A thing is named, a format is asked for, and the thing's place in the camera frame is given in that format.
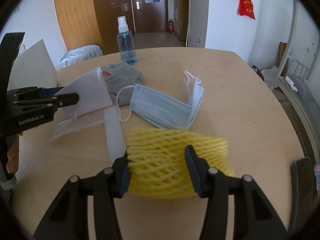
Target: yellow foam fruit net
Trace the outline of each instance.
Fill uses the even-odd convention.
[[[184,149],[192,145],[210,167],[228,176],[233,170],[226,162],[227,140],[185,130],[135,128],[128,143],[131,182],[129,192],[149,198],[193,196]]]

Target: table surface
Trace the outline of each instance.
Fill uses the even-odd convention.
[[[235,53],[200,48],[137,50],[135,68],[142,84],[186,101],[184,70],[198,75],[204,87],[202,104],[190,128],[228,139],[228,162],[237,177],[251,174],[288,226],[291,212],[290,165],[303,153],[295,131],[269,88]],[[119,54],[90,59],[58,71],[59,86],[108,64],[120,63]],[[16,174],[13,210],[34,233],[45,211],[68,178],[94,176],[110,166],[104,124],[49,142],[57,121],[28,130],[20,138],[20,167]],[[133,113],[122,124],[125,141],[132,127],[152,127]],[[127,193],[115,200],[126,240],[198,239],[206,200],[146,199]],[[227,239],[232,239],[233,201],[229,202]],[[95,239],[89,198],[89,233]]]

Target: bed frame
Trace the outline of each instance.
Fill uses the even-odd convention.
[[[308,79],[310,77],[312,70],[315,67],[315,63],[316,63],[317,57],[319,55],[320,38],[318,40],[318,46],[316,49],[316,56],[313,59],[311,67],[304,65],[302,62],[298,61],[292,55],[290,55],[290,50],[291,50],[291,46],[292,46],[292,38],[294,37],[295,31],[296,31],[296,22],[297,22],[297,17],[298,17],[297,11],[298,11],[298,1],[293,0],[292,24],[291,24],[290,35],[289,35],[287,47],[284,51],[284,55],[282,57],[280,65],[275,73],[274,79],[271,82],[269,88],[271,90],[273,90],[274,88],[279,87],[282,90],[282,92],[286,95],[286,97],[288,98],[288,100],[292,104],[293,108],[297,112],[297,114],[298,114],[298,116],[299,116],[299,118],[300,118],[306,132],[307,132],[307,135],[309,137],[309,140],[310,140],[310,143],[312,146],[313,153],[315,155],[315,159],[316,159],[316,161],[318,161],[320,159],[320,145],[317,140],[316,133],[315,133],[313,126],[311,124],[311,121],[308,118],[305,111],[303,110],[302,106],[300,105],[300,102],[296,99],[295,95],[292,93],[291,88],[289,88],[288,86],[285,85],[286,84],[285,77],[280,76],[282,73],[282,70],[284,68],[285,63],[287,62],[288,59],[291,59],[292,61],[297,63],[295,70],[293,72],[293,75],[302,78],[304,80],[304,82],[308,83]]]

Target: spray bottle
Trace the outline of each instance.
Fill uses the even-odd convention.
[[[117,40],[122,62],[134,65],[138,62],[137,53],[134,48],[132,32],[129,31],[125,16],[118,17],[118,25]]]

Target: finger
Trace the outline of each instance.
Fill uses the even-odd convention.
[[[16,173],[19,168],[19,156],[8,162],[6,168],[8,173]]]
[[[13,141],[11,147],[8,150],[8,161],[13,160],[17,155],[19,155],[19,136],[16,137],[16,139]]]

